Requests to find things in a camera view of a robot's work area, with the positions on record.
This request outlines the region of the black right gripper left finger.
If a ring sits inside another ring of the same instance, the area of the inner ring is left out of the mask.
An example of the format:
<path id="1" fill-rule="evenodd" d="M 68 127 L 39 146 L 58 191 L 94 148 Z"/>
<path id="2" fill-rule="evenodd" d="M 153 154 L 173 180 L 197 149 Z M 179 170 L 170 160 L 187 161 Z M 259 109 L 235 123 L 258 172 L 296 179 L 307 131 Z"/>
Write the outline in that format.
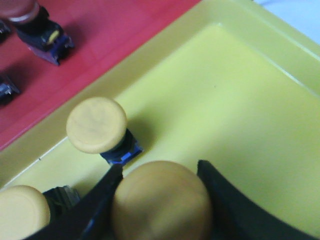
<path id="1" fill-rule="evenodd" d="M 123 167 L 114 164 L 71 210 L 28 240 L 98 240 L 110 227 L 111 205 L 123 179 Z"/>

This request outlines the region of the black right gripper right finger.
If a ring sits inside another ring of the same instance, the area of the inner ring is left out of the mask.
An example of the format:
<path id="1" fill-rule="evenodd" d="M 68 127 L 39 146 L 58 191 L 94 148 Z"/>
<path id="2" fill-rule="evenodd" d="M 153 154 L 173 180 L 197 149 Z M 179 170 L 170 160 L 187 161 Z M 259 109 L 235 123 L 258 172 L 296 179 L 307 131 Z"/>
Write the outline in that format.
<path id="1" fill-rule="evenodd" d="M 255 204 L 208 160 L 199 160 L 197 176 L 213 209 L 211 240 L 315 240 Z"/>

